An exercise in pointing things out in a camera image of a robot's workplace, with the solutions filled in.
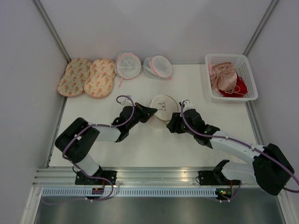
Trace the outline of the cream mesh laundry bag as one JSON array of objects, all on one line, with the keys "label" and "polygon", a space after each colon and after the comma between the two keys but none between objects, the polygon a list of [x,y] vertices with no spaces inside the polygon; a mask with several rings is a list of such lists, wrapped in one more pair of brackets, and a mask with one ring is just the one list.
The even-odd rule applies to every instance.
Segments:
[{"label": "cream mesh laundry bag", "polygon": [[168,95],[155,96],[150,101],[149,107],[157,109],[157,112],[146,123],[152,129],[163,129],[171,121],[172,114],[178,112],[176,100]]}]

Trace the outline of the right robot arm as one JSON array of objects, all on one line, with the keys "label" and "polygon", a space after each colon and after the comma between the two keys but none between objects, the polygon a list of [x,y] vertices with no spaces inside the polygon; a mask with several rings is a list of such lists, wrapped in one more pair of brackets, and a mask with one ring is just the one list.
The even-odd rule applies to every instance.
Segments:
[{"label": "right robot arm", "polygon": [[226,152],[245,162],[220,162],[213,173],[218,184],[225,184],[228,180],[253,182],[276,196],[294,176],[293,167],[278,146],[272,143],[254,145],[235,139],[220,128],[205,123],[194,108],[173,113],[166,127],[171,133],[188,133],[200,145]]}]

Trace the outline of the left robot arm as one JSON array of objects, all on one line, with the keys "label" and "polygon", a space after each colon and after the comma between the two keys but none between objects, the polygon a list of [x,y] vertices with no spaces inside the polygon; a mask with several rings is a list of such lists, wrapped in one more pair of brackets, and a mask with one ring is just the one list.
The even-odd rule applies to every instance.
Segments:
[{"label": "left robot arm", "polygon": [[90,156],[90,149],[97,141],[123,141],[131,128],[139,122],[148,122],[157,111],[135,103],[123,107],[111,125],[91,125],[83,118],[75,119],[55,141],[55,147],[63,153],[63,158],[79,169],[75,184],[114,185],[116,171],[104,171]]}]

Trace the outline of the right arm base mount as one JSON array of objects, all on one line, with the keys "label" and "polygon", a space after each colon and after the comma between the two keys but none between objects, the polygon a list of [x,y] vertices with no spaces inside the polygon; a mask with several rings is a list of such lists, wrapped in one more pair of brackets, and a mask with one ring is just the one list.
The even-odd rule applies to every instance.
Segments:
[{"label": "right arm base mount", "polygon": [[239,180],[228,180],[222,173],[215,174],[212,170],[198,171],[200,186],[238,186]]}]

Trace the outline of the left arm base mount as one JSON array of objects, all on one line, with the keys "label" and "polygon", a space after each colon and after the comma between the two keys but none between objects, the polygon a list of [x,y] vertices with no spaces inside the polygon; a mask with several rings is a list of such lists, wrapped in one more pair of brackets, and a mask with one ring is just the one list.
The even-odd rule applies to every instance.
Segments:
[{"label": "left arm base mount", "polygon": [[75,185],[115,185],[117,171],[102,170],[96,172],[94,176],[88,177],[82,171],[76,174]]}]

